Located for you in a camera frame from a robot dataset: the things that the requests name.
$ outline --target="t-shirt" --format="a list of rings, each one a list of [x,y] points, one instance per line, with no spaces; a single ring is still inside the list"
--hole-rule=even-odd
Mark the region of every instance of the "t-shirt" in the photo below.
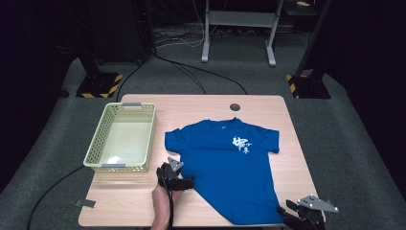
[[[268,155],[279,152],[278,131],[238,118],[203,120],[166,132],[165,146],[181,155],[182,175],[193,176],[194,189],[231,223],[283,223]]]

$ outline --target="table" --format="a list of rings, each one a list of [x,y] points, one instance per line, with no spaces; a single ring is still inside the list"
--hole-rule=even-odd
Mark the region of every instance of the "table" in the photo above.
[[[269,39],[265,41],[266,54],[270,66],[276,66],[272,43],[275,38],[275,32],[278,27],[279,18],[283,0],[277,0],[278,5],[275,12],[247,12],[247,11],[210,11],[210,0],[206,0],[205,16],[205,33],[202,53],[202,62],[209,61],[210,49],[210,25],[227,25],[227,26],[247,26],[247,27],[264,27],[272,28]]]
[[[87,199],[94,208],[82,207],[82,226],[150,226],[154,212],[151,191],[157,183],[156,168],[178,154],[165,149],[165,132],[204,119],[241,121],[280,131],[280,153],[269,154],[275,191],[281,206],[285,200],[317,196],[298,137],[287,107],[280,96],[247,95],[137,95],[123,97],[123,102],[156,104],[157,123],[151,149],[149,171],[143,173],[95,173]],[[238,104],[233,111],[231,104]],[[233,226],[195,190],[187,190],[174,210],[173,226]]]

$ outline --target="plastic basket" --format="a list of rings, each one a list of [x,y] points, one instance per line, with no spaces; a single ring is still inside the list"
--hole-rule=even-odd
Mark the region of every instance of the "plastic basket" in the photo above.
[[[83,165],[97,173],[147,172],[155,114],[154,103],[108,103]]]

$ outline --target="human hand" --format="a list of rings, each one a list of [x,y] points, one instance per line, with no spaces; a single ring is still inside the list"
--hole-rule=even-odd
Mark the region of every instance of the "human hand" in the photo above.
[[[182,193],[183,191],[172,192],[173,205],[177,202]],[[152,203],[155,212],[155,219],[152,222],[151,230],[167,229],[170,217],[169,197],[167,190],[159,184],[157,184],[155,189],[152,190]]]

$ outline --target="light wood tabletop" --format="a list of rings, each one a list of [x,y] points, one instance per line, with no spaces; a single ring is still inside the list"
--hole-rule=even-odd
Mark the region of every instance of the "light wood tabletop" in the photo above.
[[[269,154],[275,191],[281,207],[291,214],[285,201],[317,196],[298,137],[284,99],[280,96],[247,95],[125,95],[122,102],[156,104],[156,128],[148,172],[95,173],[87,194],[94,208],[82,207],[82,226],[150,226],[154,212],[151,191],[157,184],[156,169],[168,157],[180,156],[165,149],[165,132],[201,120],[230,120],[280,132],[279,154]],[[233,111],[231,104],[238,104]],[[173,226],[233,226],[195,190],[183,193],[175,206]]]

